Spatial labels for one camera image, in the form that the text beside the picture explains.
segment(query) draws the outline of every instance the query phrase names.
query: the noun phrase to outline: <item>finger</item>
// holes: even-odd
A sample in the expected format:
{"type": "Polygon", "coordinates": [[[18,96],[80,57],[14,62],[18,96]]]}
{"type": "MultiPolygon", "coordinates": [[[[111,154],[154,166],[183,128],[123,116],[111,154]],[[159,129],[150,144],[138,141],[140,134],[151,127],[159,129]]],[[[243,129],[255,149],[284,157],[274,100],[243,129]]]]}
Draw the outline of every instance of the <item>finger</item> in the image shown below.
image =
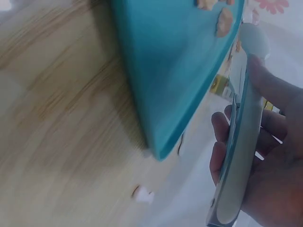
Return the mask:
{"type": "Polygon", "coordinates": [[[254,55],[249,56],[248,72],[252,84],[259,93],[284,112],[290,101],[302,93],[300,88],[272,75],[254,55]]]}
{"type": "Polygon", "coordinates": [[[257,152],[259,152],[262,157],[268,155],[269,152],[278,145],[280,145],[280,143],[272,135],[270,135],[265,129],[260,129],[257,141],[257,152]]]}
{"type": "Polygon", "coordinates": [[[226,142],[228,139],[229,125],[221,112],[216,112],[212,115],[212,124],[214,127],[214,135],[218,142],[226,142]]]}
{"type": "Polygon", "coordinates": [[[223,142],[216,142],[214,144],[212,157],[209,163],[210,173],[212,175],[214,184],[217,185],[220,177],[221,167],[226,155],[226,145],[223,142]]]}
{"type": "Polygon", "coordinates": [[[270,110],[263,110],[261,126],[281,141],[287,135],[285,117],[270,110]]]}
{"type": "Polygon", "coordinates": [[[228,105],[224,110],[225,115],[230,120],[232,116],[232,105],[228,105]]]}

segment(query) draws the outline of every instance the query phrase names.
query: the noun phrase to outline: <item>wooden table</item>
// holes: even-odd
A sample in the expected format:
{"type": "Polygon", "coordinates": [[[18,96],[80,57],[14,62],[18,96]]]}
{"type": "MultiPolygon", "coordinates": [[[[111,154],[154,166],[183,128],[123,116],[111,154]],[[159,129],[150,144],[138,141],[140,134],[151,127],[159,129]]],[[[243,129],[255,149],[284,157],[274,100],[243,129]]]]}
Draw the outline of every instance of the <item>wooden table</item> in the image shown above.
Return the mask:
{"type": "Polygon", "coordinates": [[[1,227],[133,227],[177,161],[146,151],[107,1],[0,11],[1,227]]]}

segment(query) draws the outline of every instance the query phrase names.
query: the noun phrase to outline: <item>wood grain surface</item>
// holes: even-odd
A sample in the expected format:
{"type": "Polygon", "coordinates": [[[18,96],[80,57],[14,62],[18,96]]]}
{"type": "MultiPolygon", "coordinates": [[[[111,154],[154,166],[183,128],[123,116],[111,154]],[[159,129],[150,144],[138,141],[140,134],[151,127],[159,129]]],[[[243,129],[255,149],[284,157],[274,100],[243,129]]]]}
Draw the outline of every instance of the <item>wood grain surface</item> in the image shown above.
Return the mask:
{"type": "Polygon", "coordinates": [[[130,196],[177,161],[147,155],[105,0],[0,11],[0,226],[133,227],[130,196]]]}

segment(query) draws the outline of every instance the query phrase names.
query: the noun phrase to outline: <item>cereal piece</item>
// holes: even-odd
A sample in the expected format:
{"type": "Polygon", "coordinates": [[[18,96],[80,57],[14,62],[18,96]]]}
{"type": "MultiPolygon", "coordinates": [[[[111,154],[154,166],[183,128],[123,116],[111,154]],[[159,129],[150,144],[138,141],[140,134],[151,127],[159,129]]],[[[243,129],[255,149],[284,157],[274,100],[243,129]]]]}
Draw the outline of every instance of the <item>cereal piece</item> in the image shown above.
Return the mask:
{"type": "Polygon", "coordinates": [[[223,8],[217,23],[217,37],[224,37],[229,33],[232,21],[232,12],[228,8],[223,8]]]}
{"type": "Polygon", "coordinates": [[[227,5],[233,5],[235,4],[235,0],[227,0],[226,3],[227,5]]]}
{"type": "Polygon", "coordinates": [[[218,0],[197,0],[198,8],[211,11],[218,0]]]}

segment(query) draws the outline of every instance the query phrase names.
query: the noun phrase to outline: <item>small white object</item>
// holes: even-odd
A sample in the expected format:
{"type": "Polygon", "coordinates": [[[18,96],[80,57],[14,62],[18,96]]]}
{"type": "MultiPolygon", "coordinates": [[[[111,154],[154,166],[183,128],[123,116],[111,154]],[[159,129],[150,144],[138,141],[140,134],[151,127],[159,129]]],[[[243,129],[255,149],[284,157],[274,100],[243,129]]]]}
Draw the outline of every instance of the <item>small white object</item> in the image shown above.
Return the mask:
{"type": "Polygon", "coordinates": [[[152,204],[154,196],[154,192],[148,191],[147,188],[141,185],[135,189],[132,195],[136,202],[146,202],[148,204],[152,204]]]}

